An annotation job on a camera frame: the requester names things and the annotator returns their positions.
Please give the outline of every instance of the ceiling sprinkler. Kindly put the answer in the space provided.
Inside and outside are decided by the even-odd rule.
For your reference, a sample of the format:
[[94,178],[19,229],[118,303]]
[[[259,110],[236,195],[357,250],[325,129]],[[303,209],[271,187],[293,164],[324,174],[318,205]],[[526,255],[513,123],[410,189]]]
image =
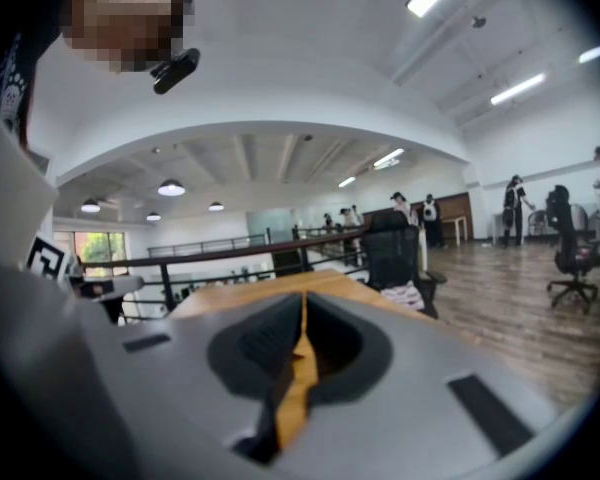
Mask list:
[[471,26],[473,28],[482,28],[487,24],[487,18],[483,17],[479,17],[479,16],[474,16],[473,19],[471,20]]

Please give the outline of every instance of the black pants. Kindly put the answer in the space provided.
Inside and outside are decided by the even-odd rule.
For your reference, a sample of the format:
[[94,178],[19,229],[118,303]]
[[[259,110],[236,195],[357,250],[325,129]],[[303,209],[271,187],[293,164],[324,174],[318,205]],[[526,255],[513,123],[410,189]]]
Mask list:
[[506,247],[509,245],[509,235],[513,224],[516,225],[516,245],[522,245],[522,207],[519,206],[515,210],[507,209],[502,215],[504,221],[504,237],[502,244]]
[[444,236],[442,236],[442,221],[424,221],[424,230],[427,233],[427,243],[429,247],[443,247]]

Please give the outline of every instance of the window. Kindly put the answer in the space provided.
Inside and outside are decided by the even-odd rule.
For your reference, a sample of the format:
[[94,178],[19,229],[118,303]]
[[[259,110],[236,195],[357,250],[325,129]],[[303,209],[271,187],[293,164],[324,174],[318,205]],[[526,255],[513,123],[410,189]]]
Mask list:
[[[82,263],[126,260],[124,233],[105,232],[56,232],[54,241],[63,249],[78,256]],[[126,267],[92,268],[85,271],[87,277],[110,277],[127,274]]]

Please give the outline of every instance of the white wall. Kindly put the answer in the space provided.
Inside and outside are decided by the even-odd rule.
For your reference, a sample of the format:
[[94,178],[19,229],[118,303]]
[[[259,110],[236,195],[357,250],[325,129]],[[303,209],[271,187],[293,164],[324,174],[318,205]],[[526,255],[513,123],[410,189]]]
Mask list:
[[351,185],[352,198],[362,213],[392,206],[389,198],[394,192],[402,192],[409,201],[422,201],[427,194],[434,198],[461,194],[467,191],[464,168],[464,164],[428,156],[414,167],[403,169],[399,164],[360,178]]
[[599,81],[575,81],[541,94],[504,117],[466,130],[465,136],[486,203],[485,213],[473,216],[476,238],[491,233],[491,214],[502,211],[504,187],[515,174],[522,176],[529,200],[539,208],[555,185],[569,189],[572,204],[588,212],[595,208],[592,185],[600,179],[600,166],[592,158],[600,146]]
[[393,206],[389,198],[402,192],[410,201],[422,201],[427,194],[445,197],[467,192],[462,177],[465,164],[433,155],[421,155],[413,167],[398,164],[395,167],[373,171],[360,176],[354,183],[306,201],[294,209],[296,222],[301,228],[322,227],[323,215],[330,213],[334,222],[343,223],[341,208],[354,204],[358,213],[371,212]]
[[[71,73],[39,70],[38,77],[62,78],[67,93],[87,100],[59,163],[60,183],[135,151],[209,134],[398,138],[467,159],[459,130],[422,95],[354,61],[294,58],[296,46],[276,56],[205,55],[200,69],[164,96],[153,93],[145,74],[115,77],[79,65]],[[47,54],[71,55],[58,48]]]
[[[201,217],[159,221],[144,237],[144,247],[163,247],[195,242],[207,242],[249,235],[247,218],[243,212],[217,212]],[[201,261],[170,265],[170,274],[195,274],[196,277],[217,277],[239,272],[243,266],[258,269],[266,262],[273,267],[271,254],[259,254],[240,258]]]

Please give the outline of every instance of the office chair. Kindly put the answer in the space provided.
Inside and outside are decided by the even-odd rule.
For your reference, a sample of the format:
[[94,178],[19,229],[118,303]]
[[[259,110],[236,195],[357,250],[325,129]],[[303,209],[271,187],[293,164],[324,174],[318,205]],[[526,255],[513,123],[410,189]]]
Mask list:
[[598,254],[600,240],[591,241],[587,245],[578,244],[569,204],[569,191],[566,187],[556,185],[547,199],[547,210],[549,224],[556,228],[560,235],[559,249],[554,258],[556,267],[563,274],[573,276],[571,281],[551,281],[547,285],[547,291],[551,291],[554,286],[565,287],[553,298],[551,307],[555,308],[567,294],[575,292],[586,303],[584,310],[586,314],[591,308],[591,303],[598,297],[598,287],[585,282],[585,277],[592,269],[600,267],[600,254]]
[[549,221],[546,210],[536,210],[529,215],[529,236],[544,237],[547,234]]
[[362,235],[362,249],[369,266],[367,286],[381,291],[404,286],[412,281],[425,304],[421,312],[433,319],[438,312],[433,305],[436,287],[446,278],[427,272],[431,279],[420,279],[418,273],[418,228],[411,226],[402,212],[374,215],[371,226]]

